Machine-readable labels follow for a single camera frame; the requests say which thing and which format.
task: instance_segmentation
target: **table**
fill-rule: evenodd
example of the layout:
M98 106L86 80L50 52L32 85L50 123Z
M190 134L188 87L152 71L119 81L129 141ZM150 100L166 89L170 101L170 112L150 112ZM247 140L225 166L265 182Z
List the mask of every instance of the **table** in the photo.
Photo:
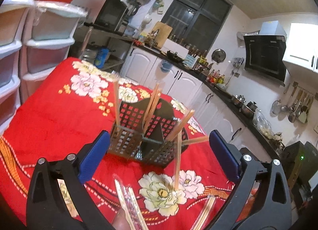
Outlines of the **table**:
M126 102L148 98L152 92L124 78L119 84L119 97ZM167 95L162 98L173 105L175 116L182 118L184 105ZM0 138L0 192L21 221L25 223L26 198L37 160L61 160L91 143L103 129L110 132L115 120L113 102L109 73L68 58L17 110ZM194 118L185 129L189 138L204 135ZM113 174L125 186L133 187L149 229L190 229L209 194L217 197L212 218L234 186L207 142L190 145L182 153L180 195L171 192L173 162L162 169L106 154L85 188L110 222L120 208ZM74 207L69 207L76 216Z

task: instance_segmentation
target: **window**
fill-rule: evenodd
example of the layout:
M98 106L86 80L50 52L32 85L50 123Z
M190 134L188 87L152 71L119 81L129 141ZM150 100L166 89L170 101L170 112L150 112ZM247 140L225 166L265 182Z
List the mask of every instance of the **window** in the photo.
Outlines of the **window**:
M174 0L161 21L184 43L209 50L230 7L225 0Z

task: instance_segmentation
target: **utensil caddy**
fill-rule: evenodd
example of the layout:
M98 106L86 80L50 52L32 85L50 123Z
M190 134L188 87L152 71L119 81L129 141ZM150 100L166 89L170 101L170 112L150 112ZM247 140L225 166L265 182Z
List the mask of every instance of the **utensil caddy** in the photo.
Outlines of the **utensil caddy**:
M114 123L112 127L108 153L165 168L175 158L176 144L164 138L177 125L178 118L174 117L172 105L160 98L144 133L144 113L149 101L150 98L136 103L121 102L120 126ZM183 128L182 140L187 139Z

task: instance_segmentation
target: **flower center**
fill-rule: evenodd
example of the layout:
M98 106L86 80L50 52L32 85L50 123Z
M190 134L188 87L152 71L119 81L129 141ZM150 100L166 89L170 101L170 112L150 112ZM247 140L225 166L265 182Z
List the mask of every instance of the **flower center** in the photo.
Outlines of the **flower center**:
M158 190L158 195L160 198L167 198L168 197L168 192L166 189L159 189Z

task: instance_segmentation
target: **pink flower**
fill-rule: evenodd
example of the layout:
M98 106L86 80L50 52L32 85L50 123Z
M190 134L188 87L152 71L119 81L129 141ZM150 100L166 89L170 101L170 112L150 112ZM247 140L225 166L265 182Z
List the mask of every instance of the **pink flower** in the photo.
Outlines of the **pink flower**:
M181 170L179 175L179 188L184 191L186 198L197 198L204 192L204 186L200 183L202 177L196 175L194 171Z
M85 97L87 94L91 98L98 97L101 95L100 88L108 87L108 83L101 80L99 76L85 72L72 76L71 82L73 83L71 89L81 97Z

